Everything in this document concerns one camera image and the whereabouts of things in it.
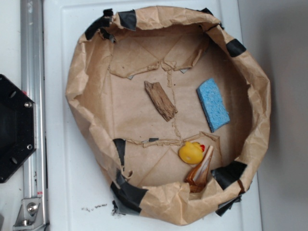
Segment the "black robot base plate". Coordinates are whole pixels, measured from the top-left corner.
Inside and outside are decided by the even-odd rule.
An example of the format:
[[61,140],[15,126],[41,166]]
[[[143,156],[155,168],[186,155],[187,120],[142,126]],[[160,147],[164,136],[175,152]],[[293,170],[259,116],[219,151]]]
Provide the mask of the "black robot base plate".
[[5,183],[36,150],[35,103],[0,76],[0,182]]

